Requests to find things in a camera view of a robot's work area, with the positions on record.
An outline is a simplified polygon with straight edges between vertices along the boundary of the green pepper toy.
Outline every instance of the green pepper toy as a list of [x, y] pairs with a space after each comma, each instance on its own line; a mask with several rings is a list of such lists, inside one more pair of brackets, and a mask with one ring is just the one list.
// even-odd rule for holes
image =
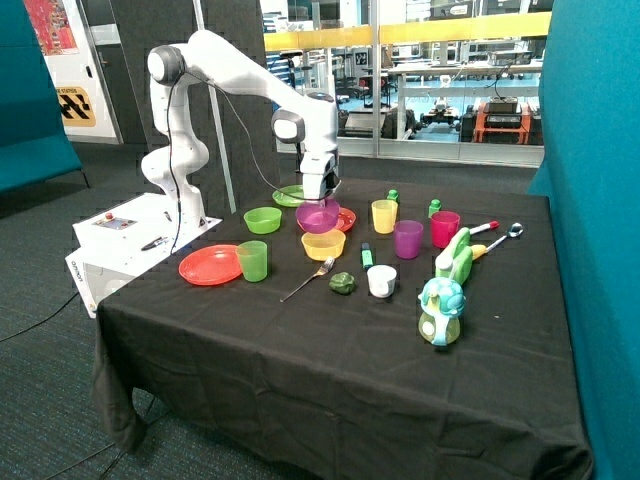
[[356, 280], [350, 273], [336, 273], [329, 280], [329, 288], [340, 295], [349, 295], [356, 288]]

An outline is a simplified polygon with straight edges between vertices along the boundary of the white box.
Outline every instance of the white box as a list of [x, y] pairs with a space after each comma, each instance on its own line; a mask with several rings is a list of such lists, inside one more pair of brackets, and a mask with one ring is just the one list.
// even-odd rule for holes
[[[171, 211], [168, 197], [145, 193], [73, 225], [80, 248], [65, 260], [91, 318], [99, 302], [171, 254], [178, 227]], [[198, 228], [181, 230], [174, 251], [222, 221], [206, 220]], [[142, 250], [156, 239], [164, 241]]]

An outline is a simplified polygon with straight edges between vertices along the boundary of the red plate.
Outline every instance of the red plate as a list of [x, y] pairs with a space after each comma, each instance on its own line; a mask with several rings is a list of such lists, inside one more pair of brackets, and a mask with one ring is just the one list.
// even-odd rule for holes
[[347, 232], [351, 230], [351, 227], [353, 227], [355, 222], [356, 214], [348, 208], [341, 207], [340, 213], [338, 214], [338, 223], [336, 224], [336, 228], [342, 232]]
[[182, 260], [178, 271], [194, 285], [220, 285], [242, 275], [236, 245], [201, 248]]

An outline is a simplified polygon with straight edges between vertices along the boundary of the pen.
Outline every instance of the pen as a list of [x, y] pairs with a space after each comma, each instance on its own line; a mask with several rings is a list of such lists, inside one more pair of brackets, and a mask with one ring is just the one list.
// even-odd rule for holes
[[162, 245], [164, 242], [168, 240], [167, 237], [158, 237], [153, 242], [147, 243], [141, 250], [144, 252], [146, 250], [151, 250], [152, 248], [157, 247], [158, 245]]
[[469, 233], [473, 235], [474, 233], [484, 232], [485, 230], [494, 230], [499, 226], [500, 224], [494, 220], [493, 222], [484, 223], [482, 225], [478, 225], [477, 227], [469, 229]]

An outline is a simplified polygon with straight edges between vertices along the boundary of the yellow sign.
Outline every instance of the yellow sign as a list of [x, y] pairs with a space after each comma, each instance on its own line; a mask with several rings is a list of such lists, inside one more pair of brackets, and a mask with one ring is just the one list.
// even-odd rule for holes
[[56, 92], [65, 127], [95, 127], [96, 117], [84, 88], [60, 87], [56, 88]]
[[[380, 25], [380, 43], [385, 45], [546, 36], [549, 33], [550, 22], [551, 12], [542, 12]], [[371, 42], [373, 42], [373, 32], [369, 25], [264, 35], [264, 46], [267, 52], [361, 46], [371, 45]]]

